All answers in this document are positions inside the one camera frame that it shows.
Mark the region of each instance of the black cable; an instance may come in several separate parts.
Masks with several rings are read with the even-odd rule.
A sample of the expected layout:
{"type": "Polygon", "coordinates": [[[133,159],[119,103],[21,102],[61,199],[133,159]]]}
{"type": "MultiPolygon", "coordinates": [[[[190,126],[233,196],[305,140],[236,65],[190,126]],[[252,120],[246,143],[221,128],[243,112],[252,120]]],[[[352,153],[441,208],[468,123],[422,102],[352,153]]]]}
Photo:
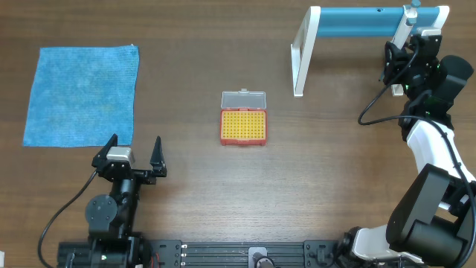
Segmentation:
{"type": "Polygon", "coordinates": [[[395,81],[400,77],[402,76],[402,74],[404,73],[404,71],[406,71],[406,69],[408,67],[410,67],[411,63],[414,61],[416,55],[418,54],[419,52],[419,44],[418,42],[416,43],[416,47],[415,47],[415,52],[414,52],[414,55],[412,56],[412,58],[410,59],[410,61],[407,63],[407,65],[380,91],[380,93],[377,94],[377,96],[369,103],[369,105],[361,112],[360,116],[358,117],[358,124],[362,125],[362,126],[368,126],[368,125],[371,125],[371,124],[377,124],[377,123],[381,123],[381,122],[385,122],[385,121],[389,121],[389,120],[394,120],[394,119],[400,119],[400,118],[412,118],[412,119],[417,119],[417,120],[421,120],[421,121],[425,121],[427,123],[429,123],[431,126],[433,126],[435,129],[437,129],[438,133],[442,136],[443,140],[445,141],[446,143],[446,146],[448,147],[448,151],[450,153],[450,156],[451,156],[451,160],[453,161],[453,164],[454,164],[454,168],[456,169],[456,171],[458,172],[458,174],[460,175],[460,178],[463,180],[463,183],[465,185],[465,188],[466,188],[466,191],[467,191],[467,194],[468,194],[468,197],[469,197],[469,204],[471,206],[471,212],[472,212],[472,216],[473,216],[473,221],[472,221],[472,235],[471,235],[471,240],[470,240],[470,245],[469,245],[469,248],[468,250],[465,252],[464,255],[461,255],[461,257],[459,258],[459,260],[457,261],[457,263],[454,265],[455,268],[461,268],[463,267],[463,265],[468,261],[469,257],[471,256],[473,250],[475,249],[475,241],[476,241],[476,202],[475,202],[475,196],[472,192],[472,189],[471,189],[471,185],[469,184],[468,182],[468,179],[466,178],[466,176],[464,175],[463,171],[461,170],[461,163],[458,162],[457,158],[456,158],[456,155],[453,151],[453,147],[451,145],[451,142],[449,141],[448,137],[447,137],[447,133],[445,133],[440,126],[438,126],[437,123],[433,122],[432,120],[430,119],[427,119],[427,118],[423,118],[423,117],[419,117],[419,116],[416,116],[416,115],[395,115],[395,116],[390,116],[390,117],[387,117],[387,118],[381,118],[381,119],[377,119],[377,120],[374,120],[374,121],[369,121],[369,122],[362,122],[362,117],[364,117],[365,113],[372,107],[372,105],[384,94],[384,92],[393,84],[395,83],[395,81]]]}
{"type": "Polygon", "coordinates": [[[38,240],[38,258],[39,258],[39,261],[42,262],[42,264],[47,267],[47,268],[53,268],[50,264],[48,264],[45,259],[43,258],[43,255],[42,255],[42,243],[43,243],[43,239],[45,238],[45,235],[46,235],[46,232],[49,230],[51,224],[53,224],[54,220],[61,214],[62,211],[64,211],[67,207],[69,207],[70,204],[72,204],[78,197],[81,196],[81,194],[83,194],[84,190],[87,189],[87,187],[89,186],[89,184],[92,182],[92,180],[94,179],[94,177],[96,176],[97,172],[94,171],[91,176],[89,177],[88,181],[86,182],[86,184],[81,188],[81,190],[71,199],[69,200],[63,207],[61,207],[59,209],[59,211],[51,218],[50,222],[46,225],[45,227],[45,230],[43,230],[43,233],[42,235],[39,237],[39,240],[38,240]]]}

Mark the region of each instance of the white bracket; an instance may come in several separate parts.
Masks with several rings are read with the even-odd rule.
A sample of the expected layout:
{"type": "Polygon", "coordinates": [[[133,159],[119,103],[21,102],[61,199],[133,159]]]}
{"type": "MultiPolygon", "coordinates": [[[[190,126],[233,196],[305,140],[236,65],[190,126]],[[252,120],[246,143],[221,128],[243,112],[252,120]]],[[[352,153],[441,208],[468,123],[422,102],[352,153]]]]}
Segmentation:
{"type": "Polygon", "coordinates": [[[303,97],[304,83],[311,62],[314,41],[318,34],[321,7],[310,7],[291,44],[292,85],[295,97],[303,97]]]}

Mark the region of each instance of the plastic box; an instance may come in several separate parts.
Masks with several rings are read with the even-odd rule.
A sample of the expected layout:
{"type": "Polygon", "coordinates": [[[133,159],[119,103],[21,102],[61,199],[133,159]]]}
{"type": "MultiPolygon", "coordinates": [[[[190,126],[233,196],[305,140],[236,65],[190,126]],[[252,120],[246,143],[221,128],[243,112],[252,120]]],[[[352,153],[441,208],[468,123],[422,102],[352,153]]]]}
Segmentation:
{"type": "Polygon", "coordinates": [[[268,116],[265,92],[223,92],[220,119],[222,145],[266,145],[268,116]]]}

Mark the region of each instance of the blue knob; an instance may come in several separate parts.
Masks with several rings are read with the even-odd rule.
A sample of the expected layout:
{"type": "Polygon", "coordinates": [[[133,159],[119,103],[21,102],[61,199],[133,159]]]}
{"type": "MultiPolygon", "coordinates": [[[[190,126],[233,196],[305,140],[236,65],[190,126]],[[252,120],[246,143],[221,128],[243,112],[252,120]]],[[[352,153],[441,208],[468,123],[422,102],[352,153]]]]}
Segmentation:
{"type": "Polygon", "coordinates": [[[411,0],[411,4],[410,4],[411,7],[418,8],[421,5],[422,5],[422,2],[420,2],[419,0],[411,0]]]}

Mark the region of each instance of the wooden surface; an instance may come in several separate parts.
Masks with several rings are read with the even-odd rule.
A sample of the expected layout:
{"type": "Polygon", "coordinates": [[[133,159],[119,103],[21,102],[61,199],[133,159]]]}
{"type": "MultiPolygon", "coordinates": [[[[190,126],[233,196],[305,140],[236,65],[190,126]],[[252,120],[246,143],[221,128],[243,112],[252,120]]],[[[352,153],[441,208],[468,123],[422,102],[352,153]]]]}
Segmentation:
{"type": "MultiPolygon", "coordinates": [[[[440,56],[476,66],[476,4],[424,2],[439,4],[452,4],[440,56]]],[[[417,169],[396,122],[356,122],[382,87],[385,39],[317,40],[304,97],[293,98],[289,45],[310,5],[389,3],[0,1],[0,250],[7,267],[39,267],[40,233],[88,179],[99,150],[22,146],[41,47],[138,45],[132,149],[138,167],[148,168],[160,135],[169,171],[141,191],[135,230],[148,238],[302,241],[386,224],[417,169]],[[221,93],[241,88],[266,92],[265,147],[219,143],[221,93]]],[[[473,77],[451,109],[472,173],[475,90],[473,77]]],[[[367,118],[399,114],[404,102],[386,94],[367,118]]],[[[43,245],[50,264],[58,242],[86,239],[86,203],[110,187],[95,179],[53,224],[43,245]]]]}

